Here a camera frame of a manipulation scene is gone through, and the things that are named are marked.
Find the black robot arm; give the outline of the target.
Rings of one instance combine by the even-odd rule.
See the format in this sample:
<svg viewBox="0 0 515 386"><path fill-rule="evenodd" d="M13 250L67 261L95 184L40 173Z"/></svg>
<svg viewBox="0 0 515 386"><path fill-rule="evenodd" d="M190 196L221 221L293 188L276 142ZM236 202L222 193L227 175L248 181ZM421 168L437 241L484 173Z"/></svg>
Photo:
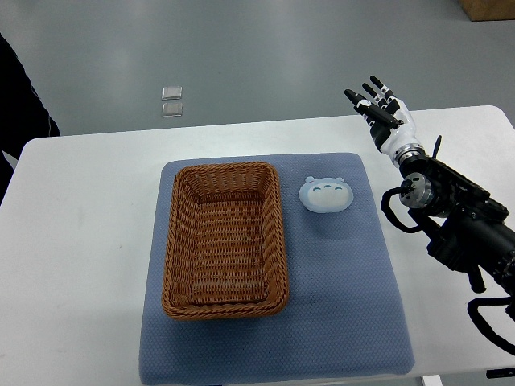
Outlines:
<svg viewBox="0 0 515 386"><path fill-rule="evenodd" d="M430 256L452 271L465 273L473 292L485 290L488 273L506 292L504 298L479 296L468 303L477 330L501 350L514 345L499 336L480 314L486 306L504 306L514 316L514 232L505 225L508 209L489 192L427 154L416 137L416 125L406 104L375 76L362 85L366 94L351 89L345 96L369 126L376 148L387 155L403 177L399 187L381 198L381 210L397 229L424 232Z"/></svg>

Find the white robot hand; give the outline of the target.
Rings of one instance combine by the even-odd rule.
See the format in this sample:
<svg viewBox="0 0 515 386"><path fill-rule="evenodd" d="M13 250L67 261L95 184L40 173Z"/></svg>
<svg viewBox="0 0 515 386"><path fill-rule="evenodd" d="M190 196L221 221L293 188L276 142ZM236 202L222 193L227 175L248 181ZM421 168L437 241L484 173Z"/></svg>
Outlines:
<svg viewBox="0 0 515 386"><path fill-rule="evenodd" d="M349 88L344 90L344 95L356 107L358 113L375 121L370 129L370 134L379 151L383 154L395 155L403 146L411 144L420 146L421 142L415 136L416 125L406 104L393 96L390 88L377 77L371 75L369 79L381 94L378 94L367 83L363 83L361 87L373 98L375 103L380 103L383 97L387 99L382 105L382 109ZM387 125L399 126L390 128Z"/></svg>

